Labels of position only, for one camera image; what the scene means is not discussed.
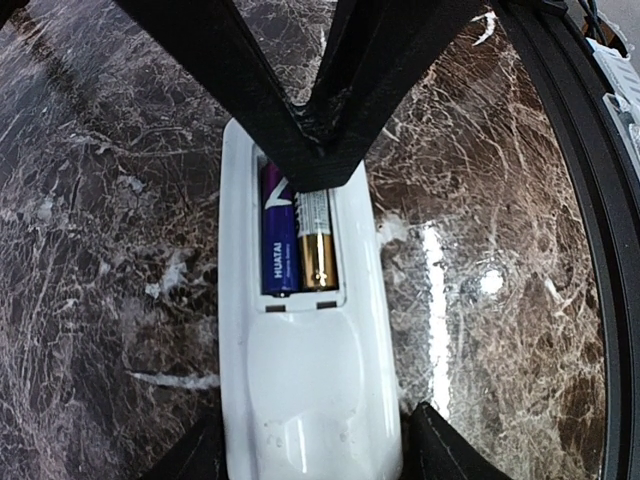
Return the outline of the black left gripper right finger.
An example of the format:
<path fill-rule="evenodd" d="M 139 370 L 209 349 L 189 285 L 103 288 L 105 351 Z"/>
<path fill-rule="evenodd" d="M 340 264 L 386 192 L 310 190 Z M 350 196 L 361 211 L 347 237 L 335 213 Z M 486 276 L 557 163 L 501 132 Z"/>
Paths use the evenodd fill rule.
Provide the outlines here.
<path fill-rule="evenodd" d="M 418 404 L 409 417 L 407 478 L 510 480 L 428 402 Z"/>

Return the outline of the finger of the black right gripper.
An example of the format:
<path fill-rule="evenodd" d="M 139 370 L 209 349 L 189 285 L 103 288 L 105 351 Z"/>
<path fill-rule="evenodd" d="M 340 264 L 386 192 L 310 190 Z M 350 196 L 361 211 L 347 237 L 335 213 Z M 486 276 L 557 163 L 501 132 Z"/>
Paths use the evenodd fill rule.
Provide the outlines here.
<path fill-rule="evenodd" d="M 123 10 L 245 129 L 300 191 L 344 185 L 476 1 L 341 1 L 309 100 L 293 104 L 234 3 Z"/>

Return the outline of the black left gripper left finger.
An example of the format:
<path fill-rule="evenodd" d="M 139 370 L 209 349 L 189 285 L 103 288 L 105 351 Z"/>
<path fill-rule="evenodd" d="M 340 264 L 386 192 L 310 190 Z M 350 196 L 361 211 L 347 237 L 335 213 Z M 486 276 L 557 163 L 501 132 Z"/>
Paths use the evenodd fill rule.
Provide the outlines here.
<path fill-rule="evenodd" d="M 141 480 L 219 480 L 225 478 L 222 421 L 202 417 Z"/>

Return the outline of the white remote control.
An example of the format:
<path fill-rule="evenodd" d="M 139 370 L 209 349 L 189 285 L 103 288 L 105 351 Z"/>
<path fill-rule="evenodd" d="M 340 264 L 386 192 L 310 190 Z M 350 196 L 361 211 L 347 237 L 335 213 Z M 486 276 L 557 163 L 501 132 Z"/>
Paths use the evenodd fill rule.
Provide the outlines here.
<path fill-rule="evenodd" d="M 223 133 L 218 339 L 232 479 L 396 479 L 397 378 L 366 171 L 328 193 L 338 286 L 286 297 L 262 281 L 265 160 L 236 121 Z"/>

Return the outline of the purple blue AAA battery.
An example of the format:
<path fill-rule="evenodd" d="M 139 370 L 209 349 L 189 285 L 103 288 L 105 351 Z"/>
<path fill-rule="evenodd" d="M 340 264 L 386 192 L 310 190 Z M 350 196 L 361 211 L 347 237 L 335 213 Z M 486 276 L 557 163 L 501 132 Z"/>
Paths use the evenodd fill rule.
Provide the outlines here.
<path fill-rule="evenodd" d="M 269 162 L 260 171 L 262 290 L 288 296 L 300 288 L 294 195 L 288 180 Z"/>

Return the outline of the gold white AAA battery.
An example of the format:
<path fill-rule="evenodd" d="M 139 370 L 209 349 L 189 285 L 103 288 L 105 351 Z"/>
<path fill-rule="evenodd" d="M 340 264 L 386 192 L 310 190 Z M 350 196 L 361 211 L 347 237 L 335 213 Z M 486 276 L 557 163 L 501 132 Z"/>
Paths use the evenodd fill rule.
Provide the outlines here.
<path fill-rule="evenodd" d="M 338 272 L 328 193 L 296 193 L 294 200 L 302 288 L 308 291 L 336 290 Z"/>

